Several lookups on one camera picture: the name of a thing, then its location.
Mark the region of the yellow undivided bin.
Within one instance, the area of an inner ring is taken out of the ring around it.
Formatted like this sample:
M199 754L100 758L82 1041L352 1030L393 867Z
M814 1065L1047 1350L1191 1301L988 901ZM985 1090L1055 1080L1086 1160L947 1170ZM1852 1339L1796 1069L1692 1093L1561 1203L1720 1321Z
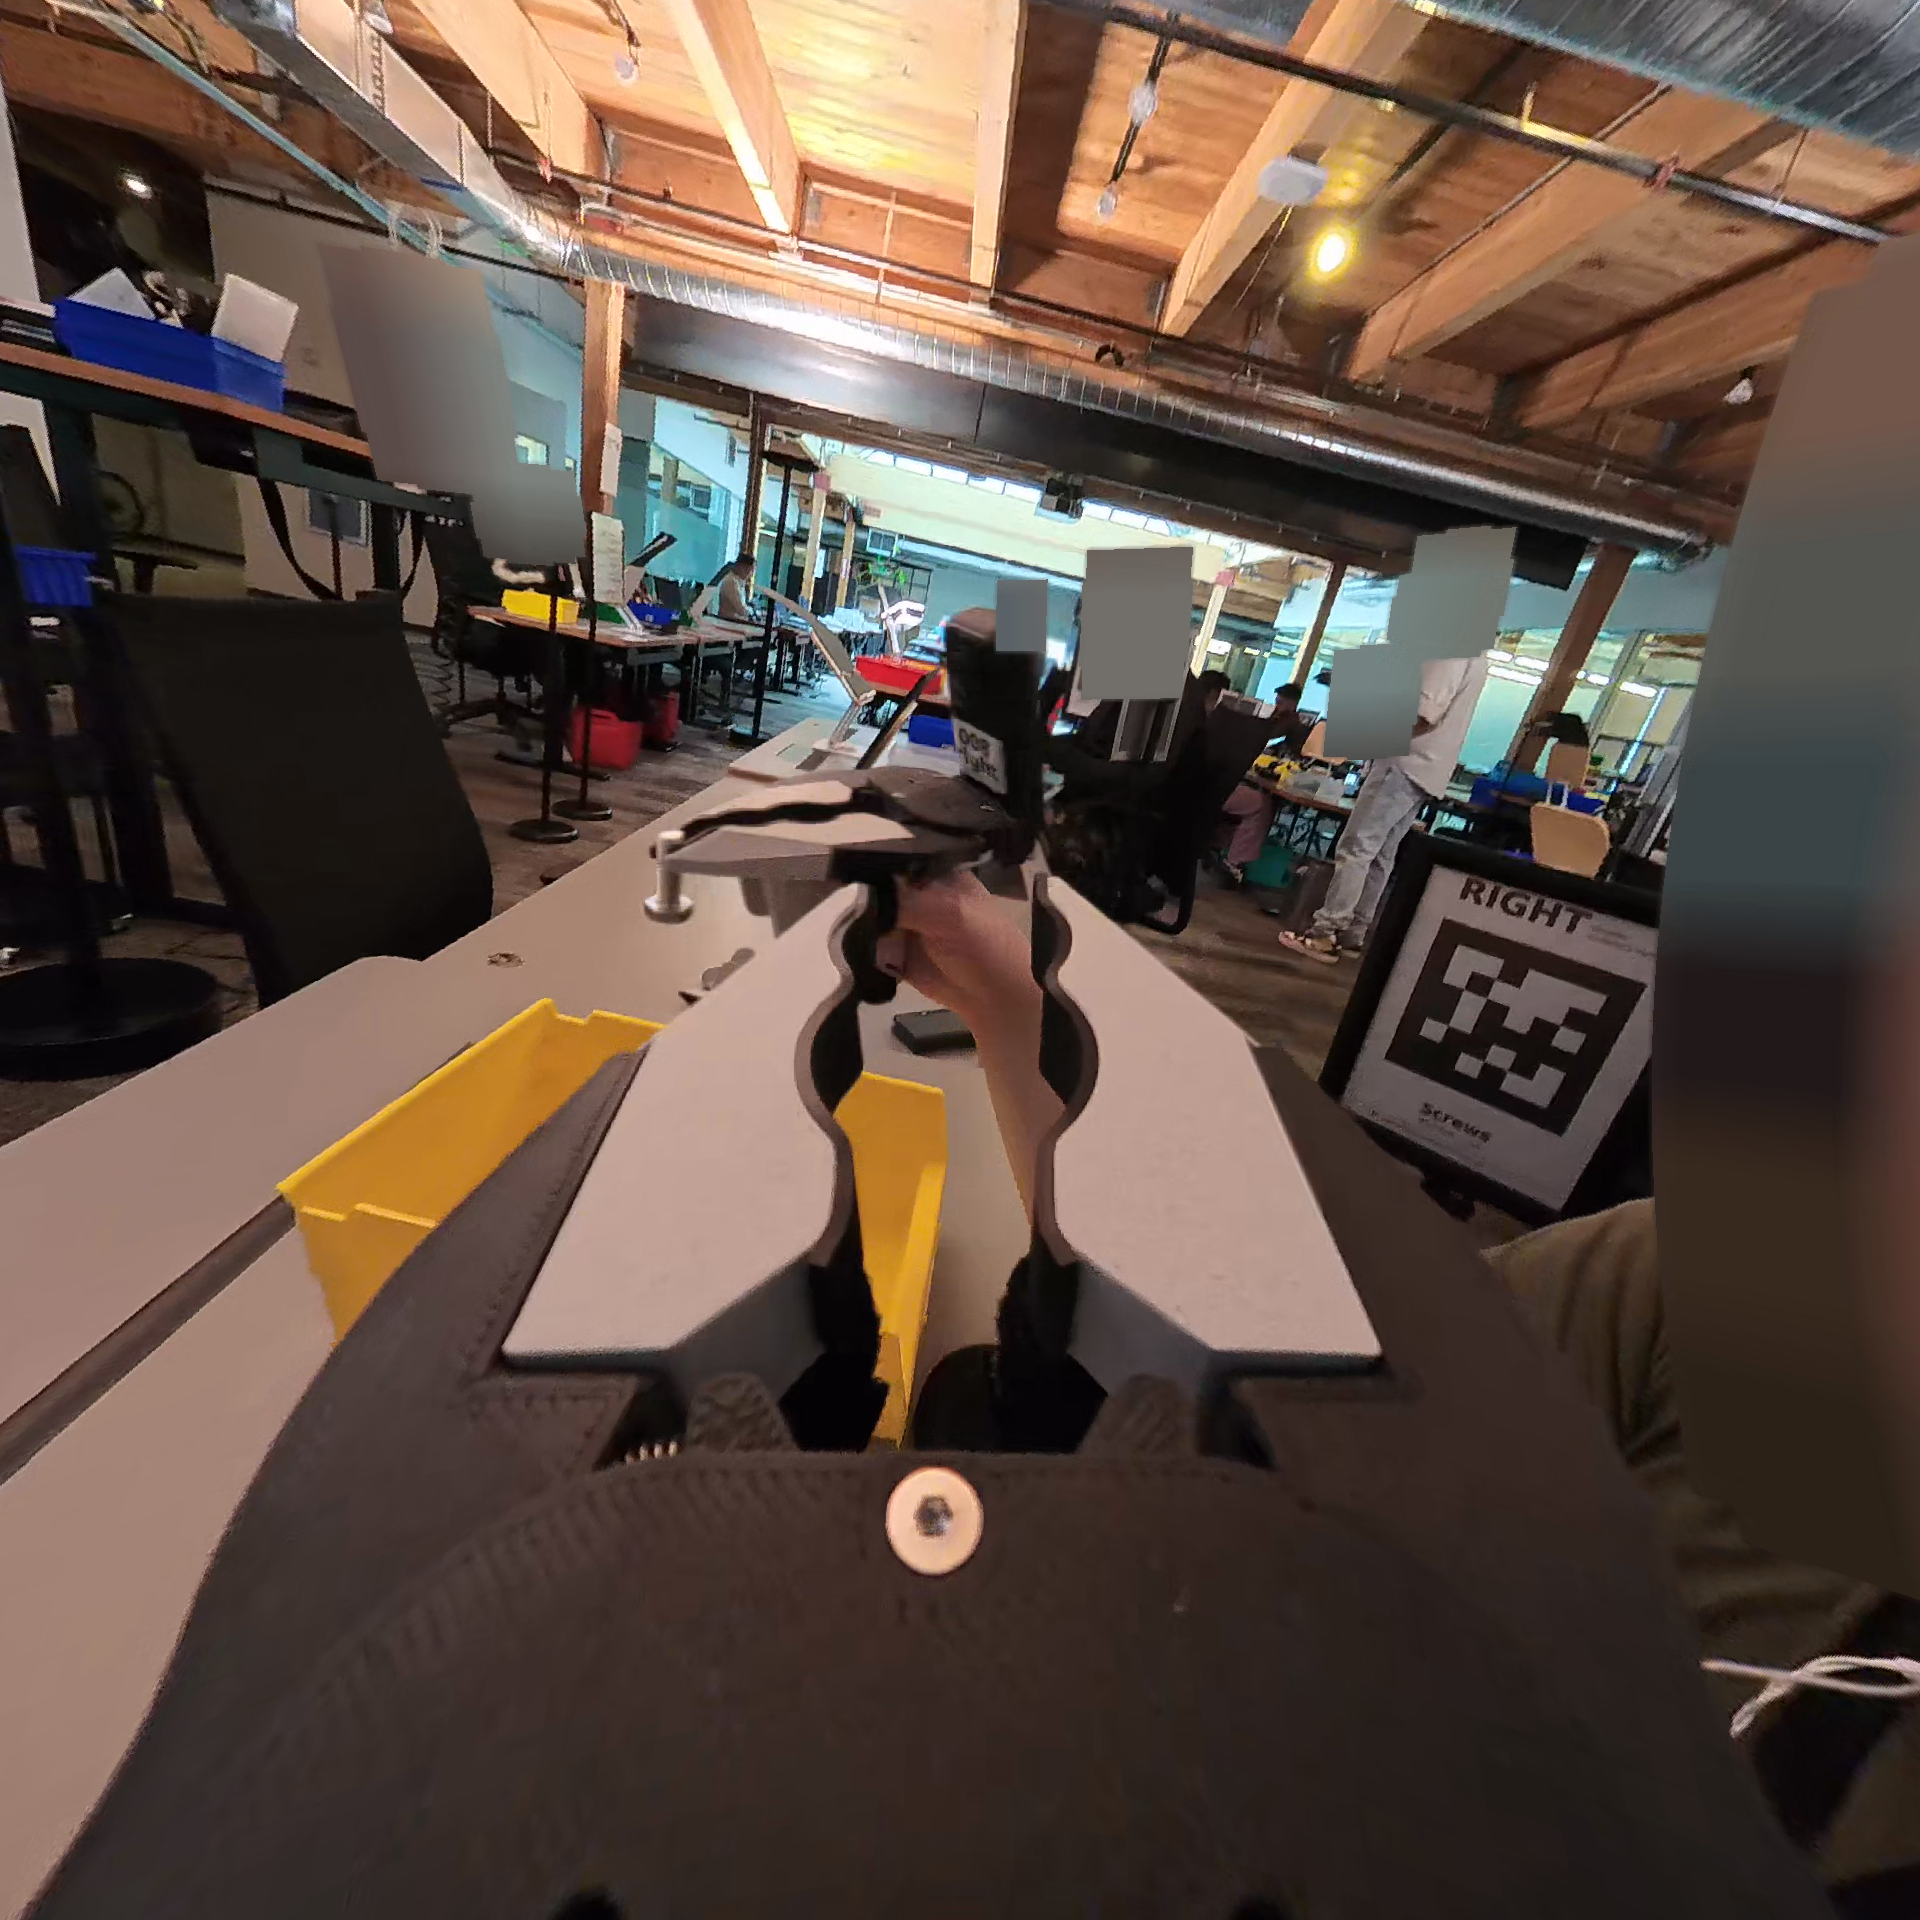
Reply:
M335 1339L398 1267L537 1128L657 1022L562 1016L542 999L450 1056L279 1185ZM876 1447L906 1440L939 1246L948 1134L945 1093L865 1072L836 1110L855 1169L862 1256L881 1315L888 1402Z

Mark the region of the white drawstring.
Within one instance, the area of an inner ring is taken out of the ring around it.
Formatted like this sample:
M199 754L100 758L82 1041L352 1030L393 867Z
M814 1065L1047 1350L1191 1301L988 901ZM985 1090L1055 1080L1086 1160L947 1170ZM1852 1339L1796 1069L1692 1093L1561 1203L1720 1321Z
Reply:
M1919 1698L1919 1662L1908 1656L1836 1650L1792 1670L1728 1659L1706 1659L1699 1666L1708 1677L1746 1687L1746 1698L1728 1721L1728 1736L1738 1742L1768 1714L1808 1691L1895 1706Z

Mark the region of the person's right hand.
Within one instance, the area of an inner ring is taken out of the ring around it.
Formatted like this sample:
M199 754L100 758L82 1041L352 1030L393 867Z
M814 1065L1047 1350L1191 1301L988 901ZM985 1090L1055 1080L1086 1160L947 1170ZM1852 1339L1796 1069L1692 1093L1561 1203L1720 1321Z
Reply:
M991 895L971 872L903 882L897 930L908 984L956 1016L980 1054L1038 1059L1043 995L1023 903Z

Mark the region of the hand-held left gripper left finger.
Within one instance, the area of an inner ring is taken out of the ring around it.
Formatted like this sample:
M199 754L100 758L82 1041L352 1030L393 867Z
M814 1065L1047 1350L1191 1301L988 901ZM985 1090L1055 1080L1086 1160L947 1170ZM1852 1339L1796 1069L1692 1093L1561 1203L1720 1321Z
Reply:
M751 1377L806 1449L862 1451L888 1402L854 1147L858 1009L888 921L847 885L641 1054L500 1357Z

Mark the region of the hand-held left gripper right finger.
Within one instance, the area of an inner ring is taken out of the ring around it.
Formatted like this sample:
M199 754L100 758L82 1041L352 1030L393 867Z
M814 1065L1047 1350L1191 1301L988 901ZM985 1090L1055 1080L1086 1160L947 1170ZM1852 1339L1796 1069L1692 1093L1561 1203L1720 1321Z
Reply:
M1080 1446L1134 1382L1203 1424L1256 1385L1375 1400L1384 1339L1258 1047L1065 880L1035 880L1032 901L1062 1113L999 1306L1003 1440Z

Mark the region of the red storage bin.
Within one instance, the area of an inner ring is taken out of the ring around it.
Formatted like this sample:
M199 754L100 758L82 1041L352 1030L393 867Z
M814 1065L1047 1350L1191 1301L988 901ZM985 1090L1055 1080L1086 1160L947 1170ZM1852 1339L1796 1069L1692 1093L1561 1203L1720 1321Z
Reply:
M644 753L673 753L680 743L682 695L675 689L643 698L634 711L576 704L567 718L567 763L596 778L628 773Z

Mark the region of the black mesh office chair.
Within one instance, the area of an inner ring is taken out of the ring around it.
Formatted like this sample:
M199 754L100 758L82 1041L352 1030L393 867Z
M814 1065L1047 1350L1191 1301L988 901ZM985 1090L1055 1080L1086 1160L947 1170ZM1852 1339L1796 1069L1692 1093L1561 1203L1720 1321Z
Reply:
M489 849L398 599L131 594L112 633L262 1007L489 925Z

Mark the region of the white metal stand base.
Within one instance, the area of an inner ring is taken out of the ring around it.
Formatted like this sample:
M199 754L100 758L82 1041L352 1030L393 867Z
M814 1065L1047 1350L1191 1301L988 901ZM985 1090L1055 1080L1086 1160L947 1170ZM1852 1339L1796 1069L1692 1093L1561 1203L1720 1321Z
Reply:
M881 741L881 727L854 726L842 731L828 717L811 717L769 736L732 762L730 778L778 785L793 778L854 773Z

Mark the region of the framed black-white marker sign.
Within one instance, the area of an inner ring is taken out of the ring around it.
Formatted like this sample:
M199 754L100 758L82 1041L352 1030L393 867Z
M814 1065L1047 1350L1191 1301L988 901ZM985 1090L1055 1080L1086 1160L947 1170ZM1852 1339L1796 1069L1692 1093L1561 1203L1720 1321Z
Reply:
M1319 1089L1462 1205L1651 1199L1663 901L1450 834L1400 849Z

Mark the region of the wooden office desk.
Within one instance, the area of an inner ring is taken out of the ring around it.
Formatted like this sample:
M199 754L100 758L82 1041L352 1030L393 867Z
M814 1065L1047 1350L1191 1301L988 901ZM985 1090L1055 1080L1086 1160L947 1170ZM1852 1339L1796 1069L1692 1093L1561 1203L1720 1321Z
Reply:
M728 729L737 722L737 698L764 690L770 643L753 624L648 602L625 608L582 607L579 619L560 627L562 646L591 646L602 657L617 657L634 682L648 683L648 698L675 689L684 729ZM470 608L467 617L474 627L544 633L535 623L503 613L500 605Z

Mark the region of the tall wooden-top standing desk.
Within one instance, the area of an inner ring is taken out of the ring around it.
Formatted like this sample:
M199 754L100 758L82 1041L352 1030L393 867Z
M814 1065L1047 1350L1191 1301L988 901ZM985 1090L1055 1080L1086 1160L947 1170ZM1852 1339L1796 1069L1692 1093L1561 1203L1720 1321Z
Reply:
M110 418L179 432L202 467L251 481L288 563L298 553L279 519L283 489L360 502L368 509L374 594L396 607L406 605L411 568L425 553L419 521L450 519L452 503L383 483L368 443L355 432L152 376L100 368L62 352L6 344L2 390L7 398L41 405L62 509L82 550L103 566L95 607L75 616L80 659L89 673L80 720L103 758L115 869L131 913L140 920L228 929L228 909L185 899L176 889L154 758L140 734L129 664L106 619L118 571L95 423Z

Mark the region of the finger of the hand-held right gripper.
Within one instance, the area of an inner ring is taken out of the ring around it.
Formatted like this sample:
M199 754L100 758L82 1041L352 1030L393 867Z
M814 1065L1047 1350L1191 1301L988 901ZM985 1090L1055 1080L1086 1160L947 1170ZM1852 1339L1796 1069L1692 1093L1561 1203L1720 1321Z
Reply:
M898 832L673 832L666 869L735 879L747 913L788 930L854 882L867 857L898 857Z
M689 822L689 842L705 832L770 831L802 842L898 842L902 822L871 785L770 785Z

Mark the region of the black stanchion post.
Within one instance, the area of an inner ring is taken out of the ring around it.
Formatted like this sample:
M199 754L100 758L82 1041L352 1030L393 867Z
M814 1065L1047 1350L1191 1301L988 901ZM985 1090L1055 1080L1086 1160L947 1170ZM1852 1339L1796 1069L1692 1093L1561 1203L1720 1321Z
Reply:
M544 650L542 650L542 722L539 722L539 809L537 817L516 822L510 834L539 849L574 845L582 834L576 823L555 813L555 781L562 766L564 722L569 689L564 671L564 646L560 635L560 577L548 579Z

